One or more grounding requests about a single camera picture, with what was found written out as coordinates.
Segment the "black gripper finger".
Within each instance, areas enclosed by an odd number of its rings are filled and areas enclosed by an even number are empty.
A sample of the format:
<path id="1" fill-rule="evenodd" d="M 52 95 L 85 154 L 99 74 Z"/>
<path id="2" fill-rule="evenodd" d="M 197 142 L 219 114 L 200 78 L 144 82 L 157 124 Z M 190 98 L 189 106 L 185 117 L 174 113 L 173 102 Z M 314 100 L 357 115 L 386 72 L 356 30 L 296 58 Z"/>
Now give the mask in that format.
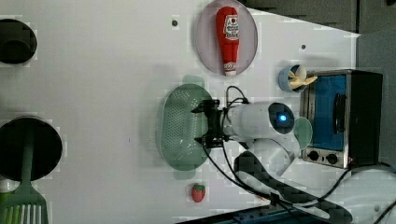
<path id="1" fill-rule="evenodd" d="M 197 107 L 195 107 L 191 111 L 191 113 L 198 114 L 198 113 L 205 113 L 207 111 L 208 111 L 208 106 L 207 105 L 199 104 Z"/>
<path id="2" fill-rule="evenodd" d="M 209 141 L 209 138 L 206 135 L 203 135 L 201 137 L 195 137 L 194 140 L 201 145 L 205 145 Z"/>

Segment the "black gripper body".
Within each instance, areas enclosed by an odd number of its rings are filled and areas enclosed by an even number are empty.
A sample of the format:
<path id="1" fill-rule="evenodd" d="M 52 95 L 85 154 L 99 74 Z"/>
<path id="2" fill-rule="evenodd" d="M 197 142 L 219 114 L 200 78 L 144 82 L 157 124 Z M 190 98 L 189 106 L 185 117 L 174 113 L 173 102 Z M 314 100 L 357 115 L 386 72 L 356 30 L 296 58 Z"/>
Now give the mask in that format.
<path id="1" fill-rule="evenodd" d="M 203 100 L 204 113 L 207 118 L 207 132 L 203 136 L 205 147 L 221 147 L 224 133 L 220 126 L 222 111 L 219 110 L 219 100 Z"/>

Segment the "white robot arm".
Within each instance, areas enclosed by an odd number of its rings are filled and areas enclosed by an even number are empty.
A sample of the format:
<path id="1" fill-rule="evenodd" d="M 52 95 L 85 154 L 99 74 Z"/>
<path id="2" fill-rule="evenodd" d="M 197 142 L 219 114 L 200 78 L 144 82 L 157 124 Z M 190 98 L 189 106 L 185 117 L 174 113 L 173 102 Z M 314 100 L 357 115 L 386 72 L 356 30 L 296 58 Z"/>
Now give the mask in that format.
<path id="1" fill-rule="evenodd" d="M 385 165 L 336 168 L 330 186 L 310 188 L 284 176 L 300 156 L 293 131 L 295 118 L 281 103 L 241 104 L 222 110 L 217 100 L 204 100 L 191 112 L 208 121 L 196 140 L 204 150 L 228 140 L 244 151 L 230 162 L 242 189 L 272 203 L 286 204 L 329 224 L 395 224 L 395 174 Z"/>

